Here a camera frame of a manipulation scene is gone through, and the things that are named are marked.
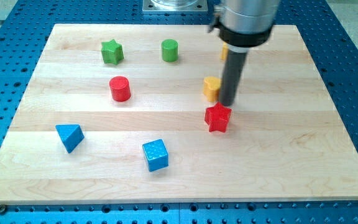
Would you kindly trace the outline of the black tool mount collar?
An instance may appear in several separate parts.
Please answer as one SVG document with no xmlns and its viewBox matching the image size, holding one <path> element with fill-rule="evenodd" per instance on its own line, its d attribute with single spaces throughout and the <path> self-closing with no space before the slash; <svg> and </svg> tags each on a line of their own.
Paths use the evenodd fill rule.
<svg viewBox="0 0 358 224">
<path fill-rule="evenodd" d="M 208 26 L 208 33 L 212 32 L 214 29 L 218 29 L 218 36 L 222 41 L 228 45 L 239 48 L 252 48 L 264 44 L 268 41 L 273 29 L 273 24 L 271 24 L 268 29 L 263 32 L 257 32 L 255 34 L 240 34 L 224 27 L 219 19 L 220 17 L 216 16 L 212 23 L 210 23 Z"/>
</svg>

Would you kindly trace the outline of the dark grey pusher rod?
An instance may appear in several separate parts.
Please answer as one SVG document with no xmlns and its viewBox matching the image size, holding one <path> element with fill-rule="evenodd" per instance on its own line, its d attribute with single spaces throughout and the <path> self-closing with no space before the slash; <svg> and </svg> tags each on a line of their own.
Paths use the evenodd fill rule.
<svg viewBox="0 0 358 224">
<path fill-rule="evenodd" d="M 234 103 L 246 58 L 247 49 L 242 52 L 228 50 L 219 91 L 219 102 L 224 106 Z"/>
</svg>

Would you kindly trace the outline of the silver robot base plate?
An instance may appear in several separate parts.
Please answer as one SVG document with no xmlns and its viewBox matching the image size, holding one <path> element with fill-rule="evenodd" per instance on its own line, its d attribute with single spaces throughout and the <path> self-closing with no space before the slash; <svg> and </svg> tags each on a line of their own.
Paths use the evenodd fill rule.
<svg viewBox="0 0 358 224">
<path fill-rule="evenodd" d="M 207 0 L 142 0 L 143 12 L 207 12 Z"/>
</svg>

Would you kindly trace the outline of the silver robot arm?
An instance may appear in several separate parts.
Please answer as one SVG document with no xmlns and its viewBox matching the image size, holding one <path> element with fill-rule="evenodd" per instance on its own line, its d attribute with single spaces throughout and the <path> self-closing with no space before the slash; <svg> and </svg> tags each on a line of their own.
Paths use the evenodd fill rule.
<svg viewBox="0 0 358 224">
<path fill-rule="evenodd" d="M 268 41 L 280 0 L 224 0 L 215 8 L 208 31 L 219 30 L 227 44 L 219 102 L 231 106 L 236 97 L 248 51 Z"/>
</svg>

